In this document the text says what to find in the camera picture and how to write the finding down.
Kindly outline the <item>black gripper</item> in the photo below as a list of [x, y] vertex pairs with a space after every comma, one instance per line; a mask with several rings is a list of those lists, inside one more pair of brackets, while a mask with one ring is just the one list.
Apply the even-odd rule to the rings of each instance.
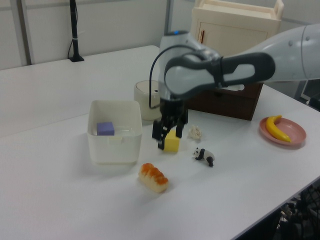
[[157, 140], [157, 147], [165, 149], [165, 139], [169, 129], [176, 127], [175, 136], [182, 138], [184, 126], [188, 123], [188, 109], [183, 100], [160, 99], [161, 119], [155, 120], [152, 127], [152, 138]]

